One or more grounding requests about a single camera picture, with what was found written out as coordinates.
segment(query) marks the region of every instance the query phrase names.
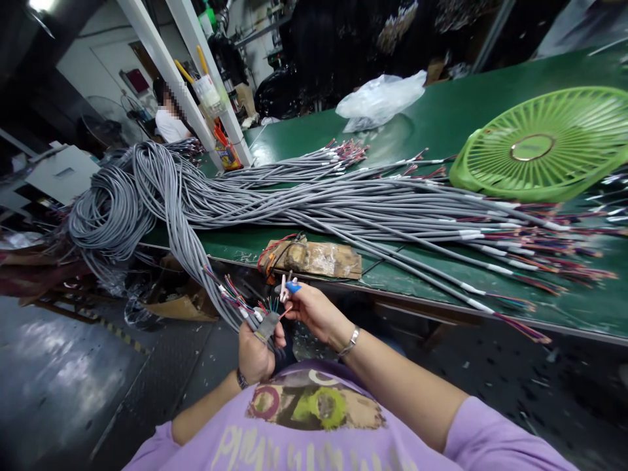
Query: ceiling light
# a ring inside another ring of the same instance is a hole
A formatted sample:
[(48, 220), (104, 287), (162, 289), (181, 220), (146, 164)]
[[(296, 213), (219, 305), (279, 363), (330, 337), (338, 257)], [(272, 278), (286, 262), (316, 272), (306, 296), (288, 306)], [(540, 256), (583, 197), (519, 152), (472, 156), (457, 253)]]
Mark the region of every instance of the ceiling light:
[(39, 12), (50, 11), (56, 0), (28, 0), (28, 6)]

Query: electric fan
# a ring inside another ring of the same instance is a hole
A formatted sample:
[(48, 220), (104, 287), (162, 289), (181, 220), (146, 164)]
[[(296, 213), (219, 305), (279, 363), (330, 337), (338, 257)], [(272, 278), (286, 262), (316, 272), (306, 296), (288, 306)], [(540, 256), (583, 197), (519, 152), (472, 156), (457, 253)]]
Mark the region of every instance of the electric fan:
[(87, 97), (89, 106), (83, 107), (85, 128), (104, 148), (130, 147), (142, 141), (142, 130), (129, 119), (115, 101), (101, 96)]
[(567, 88), (528, 100), (475, 131), (454, 186), (522, 202), (558, 203), (628, 160), (628, 93)]

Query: green fan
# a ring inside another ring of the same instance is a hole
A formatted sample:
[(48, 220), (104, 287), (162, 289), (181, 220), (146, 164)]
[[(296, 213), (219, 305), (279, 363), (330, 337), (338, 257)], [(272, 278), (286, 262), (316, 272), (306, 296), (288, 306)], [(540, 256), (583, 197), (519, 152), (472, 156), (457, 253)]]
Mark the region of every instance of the green fan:
[(454, 186), (522, 202), (567, 201), (628, 160), (628, 93), (577, 87), (542, 95), (475, 131)]

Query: purple t-shirt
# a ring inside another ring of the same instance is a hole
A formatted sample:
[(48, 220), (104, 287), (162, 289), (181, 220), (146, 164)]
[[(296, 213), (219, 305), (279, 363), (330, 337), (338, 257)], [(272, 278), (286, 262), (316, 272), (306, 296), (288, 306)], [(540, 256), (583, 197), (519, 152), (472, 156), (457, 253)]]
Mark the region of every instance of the purple t-shirt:
[(477, 398), (437, 453), (358, 384), (341, 365), (301, 362), (242, 391), (185, 446), (158, 426), (124, 470), (577, 471)]

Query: yellow tool handle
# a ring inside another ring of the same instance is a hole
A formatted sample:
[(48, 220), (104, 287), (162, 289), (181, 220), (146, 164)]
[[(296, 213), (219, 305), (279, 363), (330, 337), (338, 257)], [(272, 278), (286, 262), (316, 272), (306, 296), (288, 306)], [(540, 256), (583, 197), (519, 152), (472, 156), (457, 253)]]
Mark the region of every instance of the yellow tool handle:
[(190, 77), (190, 74), (188, 74), (185, 71), (185, 69), (181, 65), (181, 62), (179, 62), (178, 60), (175, 59), (175, 64), (177, 64), (177, 69), (179, 69), (179, 72), (181, 72), (183, 74), (183, 76), (187, 79), (187, 81), (189, 83), (193, 84), (194, 83), (194, 79), (192, 77)]
[(207, 70), (207, 62), (205, 62), (205, 56), (203, 55), (203, 50), (201, 49), (201, 46), (196, 46), (196, 50), (198, 51), (198, 56), (201, 58), (203, 72), (205, 72), (205, 75), (209, 75), (209, 71)]

